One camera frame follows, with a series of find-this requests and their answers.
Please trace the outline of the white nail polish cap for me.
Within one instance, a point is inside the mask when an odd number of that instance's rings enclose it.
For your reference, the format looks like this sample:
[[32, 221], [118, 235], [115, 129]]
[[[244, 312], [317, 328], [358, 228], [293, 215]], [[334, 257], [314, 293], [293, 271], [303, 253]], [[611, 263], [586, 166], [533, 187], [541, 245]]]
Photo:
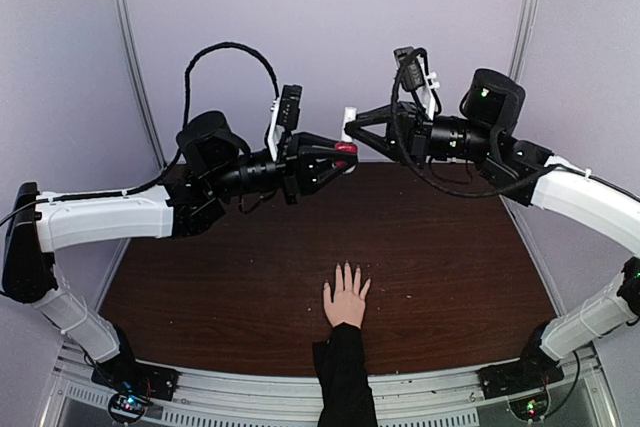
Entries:
[[353, 143], [353, 138], [347, 133], [347, 125], [354, 121], [357, 116], [357, 109], [355, 107], [347, 106], [344, 108], [341, 141], [344, 143]]

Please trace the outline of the red nail polish bottle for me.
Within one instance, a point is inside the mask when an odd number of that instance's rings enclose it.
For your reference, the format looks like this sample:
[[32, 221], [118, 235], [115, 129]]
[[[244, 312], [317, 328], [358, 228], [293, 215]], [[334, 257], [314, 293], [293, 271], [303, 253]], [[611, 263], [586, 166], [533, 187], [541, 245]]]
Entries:
[[350, 142], [338, 142], [335, 144], [335, 149], [339, 152], [356, 155], [358, 153], [358, 147], [354, 143]]

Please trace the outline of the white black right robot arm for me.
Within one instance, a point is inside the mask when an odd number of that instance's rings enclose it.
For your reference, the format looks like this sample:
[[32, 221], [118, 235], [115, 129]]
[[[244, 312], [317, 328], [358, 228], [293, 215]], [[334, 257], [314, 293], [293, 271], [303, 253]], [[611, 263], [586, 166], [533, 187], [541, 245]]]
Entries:
[[401, 85], [428, 91], [421, 100], [360, 113], [347, 107], [343, 138], [358, 140], [388, 159], [421, 168], [427, 161], [472, 162], [493, 194], [558, 213], [614, 240], [631, 257], [614, 279], [569, 313], [539, 326], [513, 366], [519, 387], [535, 387], [571, 352], [615, 328], [639, 320], [639, 199], [551, 150], [512, 133], [525, 90], [506, 75], [479, 68], [460, 104], [460, 116], [436, 112], [435, 77], [405, 76]]

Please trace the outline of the black sleeved forearm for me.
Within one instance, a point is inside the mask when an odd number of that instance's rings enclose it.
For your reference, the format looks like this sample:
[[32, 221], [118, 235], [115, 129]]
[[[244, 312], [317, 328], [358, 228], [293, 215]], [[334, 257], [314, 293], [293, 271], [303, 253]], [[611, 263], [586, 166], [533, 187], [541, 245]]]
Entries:
[[328, 340], [312, 345], [312, 355], [323, 399], [318, 426], [376, 427], [361, 330], [347, 323], [334, 327]]

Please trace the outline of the mannequin hand with long nails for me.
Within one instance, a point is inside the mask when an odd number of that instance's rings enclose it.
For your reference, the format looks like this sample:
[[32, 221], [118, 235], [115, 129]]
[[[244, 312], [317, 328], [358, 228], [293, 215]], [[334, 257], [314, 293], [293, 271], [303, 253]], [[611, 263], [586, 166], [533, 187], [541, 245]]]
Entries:
[[361, 329], [366, 312], [366, 298], [371, 279], [362, 280], [360, 267], [348, 261], [337, 264], [334, 283], [323, 284], [323, 308], [327, 321], [335, 328], [342, 324]]

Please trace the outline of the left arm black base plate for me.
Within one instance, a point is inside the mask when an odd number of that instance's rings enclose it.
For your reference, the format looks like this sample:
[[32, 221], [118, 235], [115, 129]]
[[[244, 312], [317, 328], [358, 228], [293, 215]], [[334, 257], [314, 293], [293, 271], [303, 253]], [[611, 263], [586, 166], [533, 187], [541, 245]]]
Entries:
[[175, 369], [120, 357], [98, 363], [91, 375], [95, 384], [139, 398], [163, 401], [173, 399], [178, 378]]

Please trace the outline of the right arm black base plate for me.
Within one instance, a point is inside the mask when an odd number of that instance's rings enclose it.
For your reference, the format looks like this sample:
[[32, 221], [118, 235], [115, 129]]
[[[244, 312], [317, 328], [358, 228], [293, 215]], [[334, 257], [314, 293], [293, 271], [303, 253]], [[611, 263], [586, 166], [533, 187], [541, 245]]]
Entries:
[[531, 359], [489, 365], [481, 368], [477, 374], [485, 399], [543, 389], [565, 378], [557, 363], [544, 364]]

